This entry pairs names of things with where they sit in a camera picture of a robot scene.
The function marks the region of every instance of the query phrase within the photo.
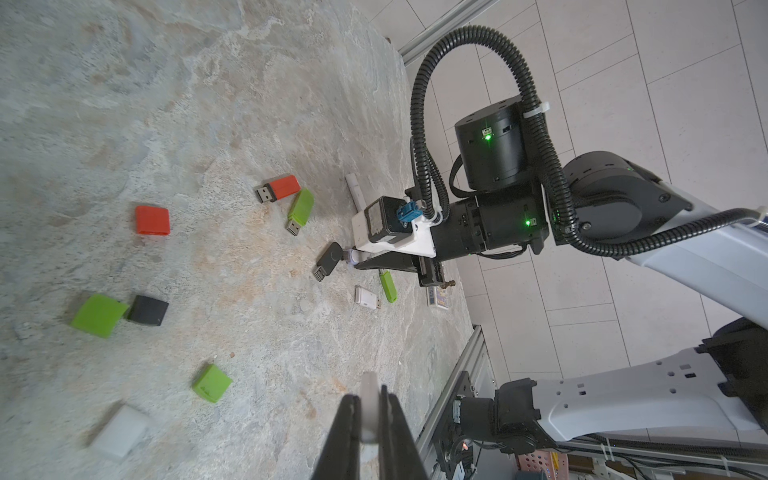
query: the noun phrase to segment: green usb flash drive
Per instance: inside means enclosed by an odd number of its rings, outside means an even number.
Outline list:
[[[379,278],[382,281],[382,288],[384,289],[384,295],[390,303],[397,301],[397,289],[395,288],[395,281],[392,280],[392,274],[389,270],[379,270]]]
[[[288,211],[288,231],[293,235],[298,235],[301,227],[306,225],[312,213],[312,207],[315,206],[315,197],[312,192],[302,188],[293,201],[293,206]]]

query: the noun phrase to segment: blue connector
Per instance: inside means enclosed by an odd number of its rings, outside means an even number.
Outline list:
[[[397,220],[400,220],[404,223],[410,223],[413,222],[415,219],[422,216],[424,213],[419,208],[419,205],[416,205],[416,202],[410,201],[407,204],[403,205],[399,209],[397,209]]]

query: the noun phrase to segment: cable tie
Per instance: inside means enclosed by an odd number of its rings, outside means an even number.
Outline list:
[[[755,227],[756,225],[761,224],[762,222],[766,221],[766,217],[768,217],[768,207],[765,205],[761,205],[760,207],[755,209],[757,213],[760,214],[760,218],[753,221],[752,223],[748,223],[745,225],[745,227]]]
[[[730,469],[728,469],[728,458],[725,458],[724,456],[721,455],[720,460],[723,461],[723,466],[725,467],[725,474],[730,477]]]
[[[543,113],[544,113],[544,112],[546,112],[547,110],[549,110],[549,102],[548,102],[548,101],[546,101],[546,102],[544,102],[544,103],[540,103],[540,104],[538,105],[538,107],[534,108],[534,109],[533,109],[533,110],[531,110],[531,111],[526,111],[526,112],[523,114],[523,118],[530,118],[530,117],[534,117],[535,115],[538,115],[538,114],[543,114]]]

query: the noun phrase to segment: red usb flash drive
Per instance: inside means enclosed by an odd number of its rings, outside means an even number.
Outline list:
[[[281,198],[293,195],[297,191],[301,190],[299,182],[293,175],[280,178],[279,180],[271,181],[261,188],[256,189],[256,194],[259,196],[261,203],[274,202]]]

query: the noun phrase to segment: cable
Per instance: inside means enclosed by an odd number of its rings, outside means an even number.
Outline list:
[[[579,449],[579,448],[573,448],[573,451],[576,452],[587,452],[587,453],[595,453],[593,450],[589,449]],[[718,464],[710,464],[710,463],[701,463],[701,462],[683,462],[678,460],[656,460],[655,458],[651,457],[640,457],[638,458],[637,455],[621,455],[613,453],[613,456],[615,458],[621,458],[623,460],[626,460],[632,467],[637,470],[638,473],[643,477],[644,480],[651,480],[648,478],[640,468],[638,468],[638,465],[642,465],[647,468],[663,468],[663,467],[674,467],[674,466],[690,466],[690,467],[701,467],[701,468],[716,468],[719,470],[726,470],[724,465],[718,465]],[[759,472],[753,472],[752,470],[747,470],[745,468],[741,467],[734,467],[729,466],[728,469],[732,472],[739,473],[741,475],[744,475],[746,477],[751,478],[752,480],[768,480],[768,476],[759,473]]]
[[[435,159],[432,158],[432,155],[429,153],[429,149],[427,150],[427,156],[429,157],[429,176],[432,178],[432,181],[435,182],[437,198],[440,202],[440,208],[442,209],[442,220],[440,220],[440,223],[443,223],[451,216],[451,199],[448,196],[448,191],[445,189],[445,184],[442,181],[442,175],[437,169]]]
[[[472,480],[472,477],[474,477],[475,473],[478,472],[478,463],[480,463],[480,455],[482,455],[482,449],[478,451],[478,458],[475,460],[475,469],[472,470],[472,473],[470,473],[469,477],[467,477],[465,480]]]
[[[497,443],[492,443],[491,445],[487,445],[487,444],[485,444],[483,442],[478,442],[477,440],[472,440],[472,443],[474,443],[475,445],[477,445],[478,447],[480,447],[483,450],[499,450],[499,449],[503,449],[505,446],[507,446],[505,443],[502,443],[502,442],[497,442]]]
[[[432,177],[424,130],[424,100],[429,79],[440,60],[454,48],[467,44],[483,45],[496,52],[515,76],[518,90],[522,96],[523,112],[538,111],[527,119],[533,143],[541,156],[540,163],[536,164],[534,168],[539,173],[541,183],[547,192],[551,207],[552,228],[559,230],[563,239],[573,247],[600,257],[628,257],[697,237],[734,223],[757,222],[756,228],[768,231],[768,223],[763,219],[760,212],[746,208],[735,208],[630,242],[602,243],[583,237],[579,230],[578,215],[576,214],[574,198],[571,196],[571,188],[563,175],[558,155],[554,151],[544,114],[539,109],[541,101],[536,94],[536,87],[528,64],[518,48],[502,33],[478,25],[457,28],[435,43],[424,57],[413,84],[411,133],[413,136],[414,171],[416,182],[422,193],[422,200],[425,203],[424,214],[428,218],[434,217],[435,212],[432,205]]]
[[[523,243],[522,248],[520,250],[516,250],[514,252],[501,252],[501,253],[480,253],[477,252],[476,255],[479,255],[480,257],[489,258],[491,260],[507,260],[510,258],[515,258],[521,256],[525,251],[528,249],[528,245],[526,243]]]

